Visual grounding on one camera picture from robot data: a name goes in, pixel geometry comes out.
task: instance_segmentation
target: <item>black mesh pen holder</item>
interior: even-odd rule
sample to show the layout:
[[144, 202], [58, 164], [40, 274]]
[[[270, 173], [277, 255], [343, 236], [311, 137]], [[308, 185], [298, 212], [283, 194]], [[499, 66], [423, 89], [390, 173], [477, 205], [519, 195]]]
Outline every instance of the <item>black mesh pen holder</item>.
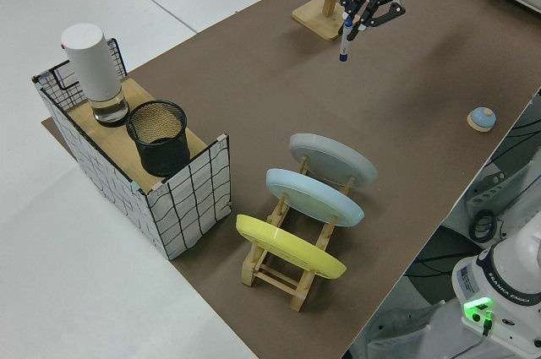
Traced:
[[186, 114], [176, 104], [147, 101], [129, 114], [126, 129], [151, 175], [169, 177], [189, 163]]

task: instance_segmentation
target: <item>brown table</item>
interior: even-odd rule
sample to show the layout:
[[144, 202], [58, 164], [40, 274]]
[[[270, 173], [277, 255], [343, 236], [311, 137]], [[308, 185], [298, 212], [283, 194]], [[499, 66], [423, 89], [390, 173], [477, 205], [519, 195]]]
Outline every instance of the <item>brown table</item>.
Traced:
[[[341, 356], [541, 82], [539, 17], [509, 0], [402, 0], [407, 14], [360, 33], [347, 63], [338, 41], [291, 18], [308, 1], [264, 0], [130, 74], [180, 104], [204, 141], [231, 136], [233, 214], [172, 263], [265, 359]], [[467, 125], [477, 106], [496, 112], [492, 132]], [[364, 221], [327, 249], [347, 272], [316, 279], [301, 313], [286, 293], [241, 283], [249, 243], [234, 228], [238, 213], [271, 212], [265, 173], [296, 168], [293, 133], [343, 142], [380, 173], [350, 193]], [[312, 241], [320, 230], [294, 212], [284, 228]]]

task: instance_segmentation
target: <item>yellow plate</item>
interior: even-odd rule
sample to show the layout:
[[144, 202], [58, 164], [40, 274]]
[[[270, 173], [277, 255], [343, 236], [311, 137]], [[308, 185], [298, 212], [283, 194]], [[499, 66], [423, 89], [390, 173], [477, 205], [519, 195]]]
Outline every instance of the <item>yellow plate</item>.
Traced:
[[337, 279], [346, 266], [315, 245], [247, 215], [237, 215], [237, 231], [251, 242], [298, 267], [327, 279]]

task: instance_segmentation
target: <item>blue marker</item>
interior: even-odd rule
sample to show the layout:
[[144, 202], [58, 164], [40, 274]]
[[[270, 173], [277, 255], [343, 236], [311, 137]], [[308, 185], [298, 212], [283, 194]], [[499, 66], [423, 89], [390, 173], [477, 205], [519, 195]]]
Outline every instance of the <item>blue marker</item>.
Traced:
[[353, 19], [347, 17], [344, 21], [344, 28], [342, 31], [342, 43], [340, 44], [340, 62], [345, 62], [347, 60], [347, 51], [349, 50], [349, 44], [351, 41], [347, 40], [347, 36], [353, 29]]

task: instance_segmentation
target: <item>plate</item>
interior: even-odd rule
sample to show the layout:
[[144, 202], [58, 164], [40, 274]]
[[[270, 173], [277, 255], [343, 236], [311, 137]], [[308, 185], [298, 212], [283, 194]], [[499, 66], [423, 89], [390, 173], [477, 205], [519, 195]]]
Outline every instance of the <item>plate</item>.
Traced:
[[262, 220], [237, 215], [237, 231], [277, 257], [326, 279], [337, 279], [346, 271], [346, 266], [327, 252]]
[[300, 163], [308, 157], [307, 170], [339, 186], [355, 177], [352, 188], [368, 186], [378, 177], [378, 171], [356, 150], [314, 133], [295, 133], [289, 139], [289, 150]]
[[270, 169], [266, 182], [278, 198], [286, 195], [287, 205], [321, 222], [328, 224], [337, 217], [337, 226], [355, 226], [364, 218], [363, 210], [348, 196], [312, 177]]

